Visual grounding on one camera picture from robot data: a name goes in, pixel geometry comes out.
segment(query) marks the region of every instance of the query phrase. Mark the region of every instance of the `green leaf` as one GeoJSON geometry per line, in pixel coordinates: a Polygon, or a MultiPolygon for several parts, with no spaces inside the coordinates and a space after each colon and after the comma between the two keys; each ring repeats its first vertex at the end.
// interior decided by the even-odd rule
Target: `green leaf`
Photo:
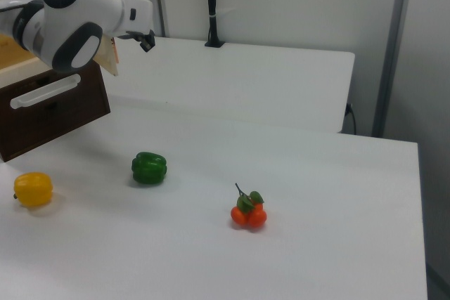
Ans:
{"type": "Polygon", "coordinates": [[[251,201],[248,200],[246,196],[240,196],[238,198],[238,201],[236,202],[236,206],[238,209],[240,209],[244,214],[247,214],[252,209],[255,208],[255,206],[252,204],[251,201]]]}
{"type": "Polygon", "coordinates": [[[252,199],[252,201],[254,201],[257,204],[264,203],[264,200],[262,199],[261,195],[257,191],[252,191],[250,193],[250,198],[252,199]]]}
{"type": "Polygon", "coordinates": [[[249,208],[251,208],[251,209],[254,209],[254,208],[255,208],[255,206],[253,205],[252,201],[249,200],[247,196],[241,196],[241,197],[242,197],[242,201],[244,202],[244,204],[245,204],[247,207],[249,207],[249,208]]]}

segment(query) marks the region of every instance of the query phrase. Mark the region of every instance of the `drawer handle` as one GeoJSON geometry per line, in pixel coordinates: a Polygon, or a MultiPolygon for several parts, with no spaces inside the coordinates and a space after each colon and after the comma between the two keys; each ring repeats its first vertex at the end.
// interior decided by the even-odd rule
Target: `drawer handle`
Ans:
{"type": "Polygon", "coordinates": [[[52,98],[58,94],[64,93],[72,88],[75,88],[82,78],[78,74],[70,75],[64,79],[47,84],[41,88],[30,91],[11,100],[10,106],[13,109],[20,107],[29,107],[36,103],[42,102],[47,98],[52,98]]]}

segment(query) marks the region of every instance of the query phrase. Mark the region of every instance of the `tomato stem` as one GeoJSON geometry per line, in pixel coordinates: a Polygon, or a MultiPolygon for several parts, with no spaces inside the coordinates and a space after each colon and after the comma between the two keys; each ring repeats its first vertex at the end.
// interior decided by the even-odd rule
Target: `tomato stem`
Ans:
{"type": "Polygon", "coordinates": [[[234,185],[236,185],[236,187],[238,188],[240,196],[247,196],[245,193],[242,192],[242,190],[239,188],[239,185],[237,183],[234,183],[234,185]]]}

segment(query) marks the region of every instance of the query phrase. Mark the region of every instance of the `bell pepper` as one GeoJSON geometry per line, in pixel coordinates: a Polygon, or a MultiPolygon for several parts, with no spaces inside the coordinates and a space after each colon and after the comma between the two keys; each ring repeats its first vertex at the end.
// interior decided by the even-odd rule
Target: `bell pepper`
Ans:
{"type": "Polygon", "coordinates": [[[151,152],[140,152],[133,159],[133,179],[142,184],[161,183],[167,172],[166,159],[151,152]]]}
{"type": "Polygon", "coordinates": [[[14,181],[14,198],[26,207],[36,207],[51,200],[53,185],[48,175],[42,172],[30,172],[17,177],[14,181]]]}

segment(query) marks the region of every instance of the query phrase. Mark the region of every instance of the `plastic vegetable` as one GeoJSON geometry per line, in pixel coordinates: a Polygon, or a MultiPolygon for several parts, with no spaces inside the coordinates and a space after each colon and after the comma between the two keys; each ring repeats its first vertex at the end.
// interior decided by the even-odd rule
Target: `plastic vegetable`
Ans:
{"type": "Polygon", "coordinates": [[[243,193],[238,184],[239,198],[236,206],[231,210],[231,218],[241,226],[249,225],[253,228],[263,226],[267,220],[267,213],[263,210],[264,200],[257,191],[252,191],[249,195],[243,193]]]}
{"type": "Polygon", "coordinates": [[[50,202],[52,190],[50,177],[42,172],[23,174],[14,181],[14,198],[19,199],[26,207],[50,202]]]}
{"type": "Polygon", "coordinates": [[[133,179],[142,184],[156,184],[162,182],[167,172],[166,159],[151,152],[140,152],[133,159],[131,170],[133,179]]]}

